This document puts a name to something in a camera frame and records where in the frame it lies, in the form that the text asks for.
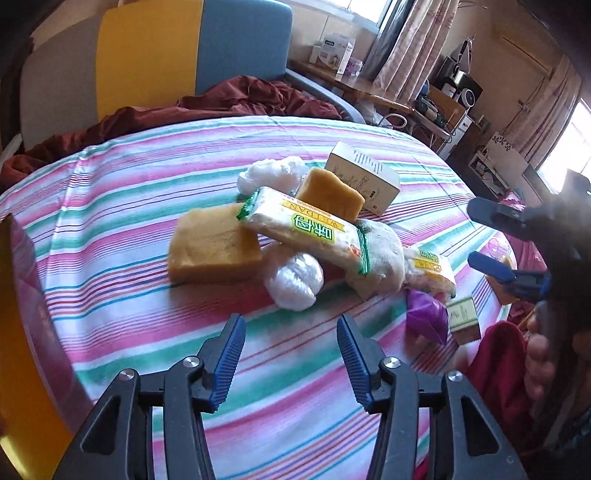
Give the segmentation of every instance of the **yellow panel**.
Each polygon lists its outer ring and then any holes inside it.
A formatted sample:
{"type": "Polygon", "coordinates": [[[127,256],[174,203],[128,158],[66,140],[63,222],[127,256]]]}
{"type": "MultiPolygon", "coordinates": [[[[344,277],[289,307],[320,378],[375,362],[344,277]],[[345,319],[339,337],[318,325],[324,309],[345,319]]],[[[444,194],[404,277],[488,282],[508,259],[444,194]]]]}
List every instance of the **yellow panel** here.
{"type": "Polygon", "coordinates": [[[53,476],[72,434],[47,394],[31,356],[17,304],[10,221],[0,222],[0,446],[25,480],[53,476]]]}
{"type": "Polygon", "coordinates": [[[203,0],[144,0],[105,12],[96,48],[99,119],[195,94],[203,0]]]}

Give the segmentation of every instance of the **red fabric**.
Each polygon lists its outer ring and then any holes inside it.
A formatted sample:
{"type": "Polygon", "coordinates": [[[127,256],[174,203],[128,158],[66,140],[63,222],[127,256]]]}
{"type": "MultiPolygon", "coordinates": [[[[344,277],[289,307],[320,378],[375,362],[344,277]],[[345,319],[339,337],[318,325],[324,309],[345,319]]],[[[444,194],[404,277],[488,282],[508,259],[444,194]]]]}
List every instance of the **red fabric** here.
{"type": "Polygon", "coordinates": [[[90,128],[54,135],[24,154],[6,160],[0,171],[0,186],[11,187],[45,165],[112,138],[163,125],[244,115],[341,120],[334,105],[306,95],[284,82],[266,82],[251,76],[235,77],[202,95],[183,97],[174,106],[123,107],[90,128]]]}
{"type": "Polygon", "coordinates": [[[525,339],[510,322],[485,333],[465,372],[499,423],[507,439],[518,445],[531,427],[531,400],[525,391],[525,339]]]}

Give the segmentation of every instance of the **blue panel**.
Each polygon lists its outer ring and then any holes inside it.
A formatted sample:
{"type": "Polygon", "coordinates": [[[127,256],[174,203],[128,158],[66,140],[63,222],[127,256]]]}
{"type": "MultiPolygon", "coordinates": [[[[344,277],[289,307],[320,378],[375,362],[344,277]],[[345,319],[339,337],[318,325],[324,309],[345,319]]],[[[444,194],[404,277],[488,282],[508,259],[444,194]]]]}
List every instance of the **blue panel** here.
{"type": "Polygon", "coordinates": [[[291,8],[274,0],[205,0],[195,93],[239,75],[285,75],[291,8]]]}

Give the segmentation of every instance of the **red blanket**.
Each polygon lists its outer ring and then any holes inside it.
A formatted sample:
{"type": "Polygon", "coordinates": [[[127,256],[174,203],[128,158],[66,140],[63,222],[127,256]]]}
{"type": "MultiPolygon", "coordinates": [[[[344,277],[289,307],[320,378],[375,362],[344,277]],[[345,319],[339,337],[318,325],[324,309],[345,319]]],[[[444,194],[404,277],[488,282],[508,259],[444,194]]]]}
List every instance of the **red blanket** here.
{"type": "Polygon", "coordinates": [[[202,95],[183,97],[174,106],[152,109],[128,106],[85,130],[54,135],[6,160],[0,171],[0,186],[11,187],[45,165],[122,135],[192,120],[244,115],[341,120],[334,105],[306,95],[284,82],[265,82],[251,76],[235,77],[202,95]]]}

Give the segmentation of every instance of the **yellow sponge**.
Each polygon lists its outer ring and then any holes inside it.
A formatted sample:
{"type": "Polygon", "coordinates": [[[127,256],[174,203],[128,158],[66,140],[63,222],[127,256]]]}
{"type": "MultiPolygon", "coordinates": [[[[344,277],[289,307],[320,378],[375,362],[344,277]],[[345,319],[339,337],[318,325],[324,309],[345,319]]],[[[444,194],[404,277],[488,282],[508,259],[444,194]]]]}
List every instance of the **yellow sponge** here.
{"type": "Polygon", "coordinates": [[[349,223],[355,223],[365,203],[363,196],[344,184],[329,170],[312,168],[295,198],[329,212],[349,223]]]}
{"type": "Polygon", "coordinates": [[[242,205],[196,208],[178,219],[168,249],[173,283],[240,281],[258,273],[261,247],[256,233],[236,218],[242,205]]]}

